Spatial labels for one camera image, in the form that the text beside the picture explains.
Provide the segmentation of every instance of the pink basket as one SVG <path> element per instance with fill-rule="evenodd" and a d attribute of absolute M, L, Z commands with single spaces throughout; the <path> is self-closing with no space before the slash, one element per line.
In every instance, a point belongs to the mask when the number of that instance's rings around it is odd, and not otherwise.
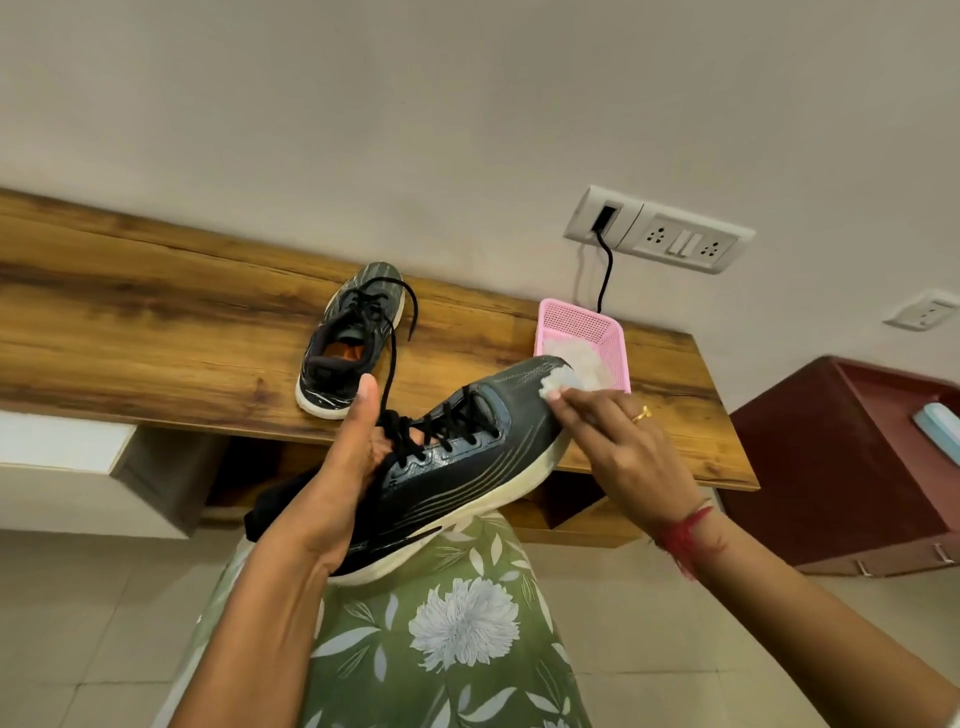
<path fill-rule="evenodd" d="M 630 394 L 630 368 L 623 327 L 610 316 L 587 311 L 573 303 L 543 299 L 537 316 L 534 356 L 543 353 L 543 343 L 557 339 L 583 339 L 600 354 L 613 375 L 613 386 Z"/>

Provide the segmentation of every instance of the black sneaker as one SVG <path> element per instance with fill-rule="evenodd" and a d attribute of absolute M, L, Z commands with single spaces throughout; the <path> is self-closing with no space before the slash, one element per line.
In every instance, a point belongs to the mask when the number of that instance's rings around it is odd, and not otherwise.
<path fill-rule="evenodd" d="M 386 403 L 396 368 L 395 329 L 403 316 L 404 290 L 414 305 L 412 336 L 417 297 L 390 263 L 371 263 L 340 286 L 303 355 L 297 379 L 300 409 L 325 420 L 343 420 L 356 397 L 360 376 L 373 370 L 389 338 L 393 354 L 383 392 Z"/>
<path fill-rule="evenodd" d="M 536 356 L 467 385 L 418 420 L 386 410 L 394 443 L 364 495 L 343 565 L 331 581 L 366 584 L 393 571 L 444 528 L 525 496 L 564 456 L 569 435 L 540 397 L 565 362 Z M 418 445 L 410 430 L 429 444 Z"/>

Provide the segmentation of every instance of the tile floor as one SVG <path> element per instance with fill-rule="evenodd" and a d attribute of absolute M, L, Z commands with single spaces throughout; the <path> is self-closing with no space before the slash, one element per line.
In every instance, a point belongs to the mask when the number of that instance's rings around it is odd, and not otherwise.
<path fill-rule="evenodd" d="M 0 728 L 147 728 L 238 538 L 0 532 Z M 596 728 L 825 725 L 655 548 L 528 552 Z M 823 583 L 960 681 L 960 569 Z"/>

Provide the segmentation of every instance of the shoe sole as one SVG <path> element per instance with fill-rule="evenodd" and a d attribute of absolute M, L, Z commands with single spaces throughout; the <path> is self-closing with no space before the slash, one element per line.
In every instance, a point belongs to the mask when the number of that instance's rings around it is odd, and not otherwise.
<path fill-rule="evenodd" d="M 343 290 L 344 286 L 340 286 L 337 289 L 337 292 L 330 297 L 330 300 L 326 302 L 326 308 L 324 309 L 324 316 L 326 312 L 330 310 L 330 307 L 333 305 L 333 300 L 340 295 L 340 291 Z M 403 291 L 400 294 L 400 306 L 396 310 L 396 316 L 394 316 L 394 328 L 400 325 L 400 319 L 403 318 L 403 305 L 406 303 L 407 294 L 406 291 Z M 325 407 L 320 407 L 318 404 L 314 404 L 312 401 L 308 400 L 303 392 L 300 391 L 300 374 L 297 374 L 297 383 L 294 385 L 294 395 L 297 398 L 297 406 L 302 409 L 304 412 L 313 415 L 314 417 L 319 417 L 321 420 L 343 420 L 347 413 L 350 411 L 349 406 L 342 407 L 340 409 L 326 409 Z"/>
<path fill-rule="evenodd" d="M 442 518 L 428 523 L 412 535 L 416 536 L 419 533 L 425 533 L 437 527 L 441 530 L 436 533 L 431 533 L 429 536 L 425 536 L 413 544 L 399 548 L 393 553 L 384 556 L 379 561 L 365 566 L 363 569 L 344 574 L 343 576 L 331 576 L 329 578 L 330 583 L 341 587 L 356 587 L 361 584 L 369 584 L 372 581 L 376 581 L 402 566 L 411 556 L 439 536 L 445 528 L 449 528 L 454 523 L 473 518 L 474 516 L 483 516 L 507 503 L 512 503 L 518 498 L 526 496 L 553 472 L 554 468 L 557 467 L 557 464 L 564 457 L 564 453 L 569 444 L 569 434 L 567 434 L 566 431 L 561 432 L 560 436 L 550 444 L 550 447 L 543 451 L 540 457 L 520 473 L 514 475 L 514 477 L 506 483 L 497 486 L 489 493 L 469 503 L 465 503 Z"/>

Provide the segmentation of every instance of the black shoelace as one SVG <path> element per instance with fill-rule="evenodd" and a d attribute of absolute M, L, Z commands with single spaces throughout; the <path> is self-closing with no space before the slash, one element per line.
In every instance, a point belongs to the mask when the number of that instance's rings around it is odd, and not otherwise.
<path fill-rule="evenodd" d="M 380 415 L 380 425 L 384 435 L 394 444 L 394 452 L 390 457 L 390 464 L 398 462 L 400 467 L 406 467 L 407 458 L 416 457 L 420 462 L 426 460 L 424 449 L 432 442 L 440 443 L 447 452 L 453 451 L 450 440 L 463 437 L 471 445 L 476 445 L 474 435 L 481 431 L 489 432 L 498 437 L 499 432 L 490 418 L 480 410 L 474 395 L 468 386 L 461 392 L 463 397 L 456 404 L 444 402 L 443 411 L 434 417 L 427 415 L 416 425 L 409 417 L 400 417 L 394 410 L 385 409 Z M 413 426 L 423 433 L 423 445 L 410 437 L 410 427 Z"/>
<path fill-rule="evenodd" d="M 344 296 L 353 295 L 353 299 L 346 304 L 346 308 L 353 308 L 358 314 L 368 319 L 375 325 L 386 322 L 390 328 L 390 373 L 387 374 L 387 384 L 383 388 L 383 396 L 380 398 L 380 412 L 387 409 L 387 399 L 390 397 L 390 388 L 394 384 L 394 375 L 396 374 L 396 330 L 394 329 L 393 319 L 383 310 L 384 299 L 388 298 L 386 293 L 367 293 L 364 289 L 371 283 L 378 281 L 386 283 L 395 283 L 401 285 L 410 294 L 410 301 L 414 305 L 414 317 L 410 322 L 410 333 L 407 335 L 407 341 L 414 335 L 414 329 L 417 328 L 417 317 L 420 315 L 420 308 L 417 304 L 417 294 L 410 284 L 405 280 L 391 278 L 390 276 L 377 276 L 366 280 L 356 288 L 350 288 Z"/>

